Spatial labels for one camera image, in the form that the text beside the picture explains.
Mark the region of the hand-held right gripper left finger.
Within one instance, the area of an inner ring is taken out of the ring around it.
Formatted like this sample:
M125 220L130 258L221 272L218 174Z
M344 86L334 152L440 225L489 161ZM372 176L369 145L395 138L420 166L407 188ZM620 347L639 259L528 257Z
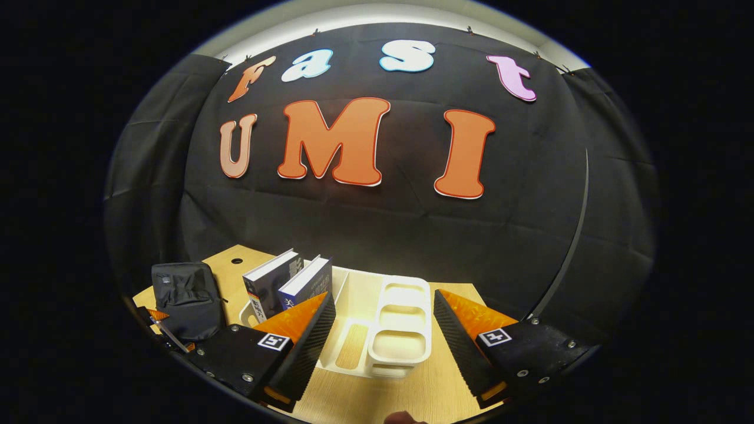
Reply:
M255 327L219 330L197 343L188 361L251 402L292 412L335 319L332 294L321 293Z

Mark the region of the dark grey book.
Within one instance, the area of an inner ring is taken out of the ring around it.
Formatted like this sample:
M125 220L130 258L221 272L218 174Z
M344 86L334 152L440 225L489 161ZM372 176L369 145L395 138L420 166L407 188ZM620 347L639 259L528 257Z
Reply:
M279 289L303 269L299 253L290 249L242 275L250 311L261 324L285 310Z

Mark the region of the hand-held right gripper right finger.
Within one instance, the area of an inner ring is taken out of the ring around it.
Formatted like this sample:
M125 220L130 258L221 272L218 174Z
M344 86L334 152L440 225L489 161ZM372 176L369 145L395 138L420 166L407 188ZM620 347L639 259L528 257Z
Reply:
M596 352L538 317L516 320L444 289L434 317L480 408L519 402L554 386Z

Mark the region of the white bookshelf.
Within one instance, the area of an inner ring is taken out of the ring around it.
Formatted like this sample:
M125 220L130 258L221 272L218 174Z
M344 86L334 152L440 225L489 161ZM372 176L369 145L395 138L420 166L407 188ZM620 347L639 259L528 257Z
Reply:
M404 378L430 357L431 290L423 279L332 269L336 319L317 367L367 378Z

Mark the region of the blue book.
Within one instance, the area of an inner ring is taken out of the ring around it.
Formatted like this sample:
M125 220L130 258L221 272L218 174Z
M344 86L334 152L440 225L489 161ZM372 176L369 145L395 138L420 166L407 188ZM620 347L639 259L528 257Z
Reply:
M278 291L283 310L332 291L332 258L315 257Z

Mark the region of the black schoolbag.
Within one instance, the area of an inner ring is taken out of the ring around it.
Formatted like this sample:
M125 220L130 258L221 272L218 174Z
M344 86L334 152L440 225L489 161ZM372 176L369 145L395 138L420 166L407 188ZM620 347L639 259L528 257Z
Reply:
M165 327L183 343L198 343L227 326L223 301L204 262L156 264L151 268L156 308L168 314Z

